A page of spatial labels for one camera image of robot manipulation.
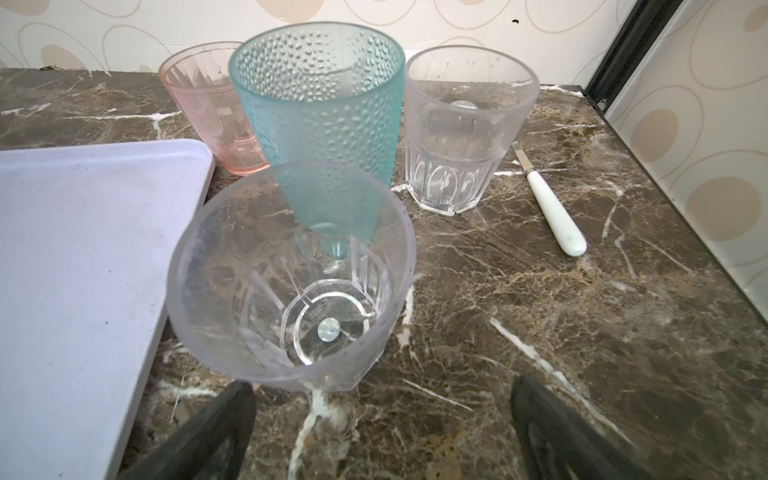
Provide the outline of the teal dimpled plastic cup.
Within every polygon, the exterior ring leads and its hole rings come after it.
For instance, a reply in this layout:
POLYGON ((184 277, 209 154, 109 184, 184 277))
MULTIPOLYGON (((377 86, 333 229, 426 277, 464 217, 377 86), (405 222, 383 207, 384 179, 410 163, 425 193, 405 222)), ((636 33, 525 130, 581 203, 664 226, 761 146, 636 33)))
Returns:
POLYGON ((228 71, 270 165, 334 162, 390 184, 405 83, 392 37, 343 22, 278 27, 242 43, 228 71))

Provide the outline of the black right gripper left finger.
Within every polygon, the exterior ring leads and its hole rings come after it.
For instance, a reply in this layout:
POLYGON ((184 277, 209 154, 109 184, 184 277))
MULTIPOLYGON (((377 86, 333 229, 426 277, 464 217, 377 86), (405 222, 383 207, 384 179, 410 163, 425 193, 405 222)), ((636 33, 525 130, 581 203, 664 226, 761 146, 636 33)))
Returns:
POLYGON ((253 387, 230 383, 120 479, 237 479, 256 416, 253 387))

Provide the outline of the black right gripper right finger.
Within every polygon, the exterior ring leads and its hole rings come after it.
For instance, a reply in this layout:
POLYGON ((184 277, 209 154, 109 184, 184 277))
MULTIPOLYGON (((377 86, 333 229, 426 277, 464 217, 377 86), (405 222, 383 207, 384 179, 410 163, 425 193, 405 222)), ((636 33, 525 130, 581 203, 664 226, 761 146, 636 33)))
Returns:
POLYGON ((528 375, 512 384, 510 408, 530 479, 651 479, 560 398, 528 375))

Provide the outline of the lavender plastic tray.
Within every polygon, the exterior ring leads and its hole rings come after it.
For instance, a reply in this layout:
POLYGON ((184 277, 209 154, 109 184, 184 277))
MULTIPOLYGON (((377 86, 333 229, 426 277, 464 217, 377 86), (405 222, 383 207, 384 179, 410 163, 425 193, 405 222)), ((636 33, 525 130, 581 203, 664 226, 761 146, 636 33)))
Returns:
POLYGON ((180 139, 1 155, 1 475, 111 479, 213 156, 180 139))

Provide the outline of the pink ribbed plastic cup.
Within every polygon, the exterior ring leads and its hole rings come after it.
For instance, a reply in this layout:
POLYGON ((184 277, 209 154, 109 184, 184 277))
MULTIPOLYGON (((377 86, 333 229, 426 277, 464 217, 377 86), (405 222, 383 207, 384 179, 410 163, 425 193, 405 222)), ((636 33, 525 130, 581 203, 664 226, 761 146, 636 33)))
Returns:
POLYGON ((219 41, 186 48, 167 58, 158 76, 216 160, 230 173, 248 176, 268 162, 228 73, 239 46, 219 41))

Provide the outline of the white handled knife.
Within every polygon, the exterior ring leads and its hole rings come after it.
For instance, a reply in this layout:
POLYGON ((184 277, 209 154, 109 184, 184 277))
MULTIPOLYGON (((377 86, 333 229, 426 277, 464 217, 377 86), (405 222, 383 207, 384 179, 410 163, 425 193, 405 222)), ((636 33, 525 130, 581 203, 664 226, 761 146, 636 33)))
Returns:
POLYGON ((579 257, 585 254, 588 248, 587 241, 573 218, 541 174, 534 168, 518 141, 512 144, 512 149, 561 250, 570 257, 579 257))

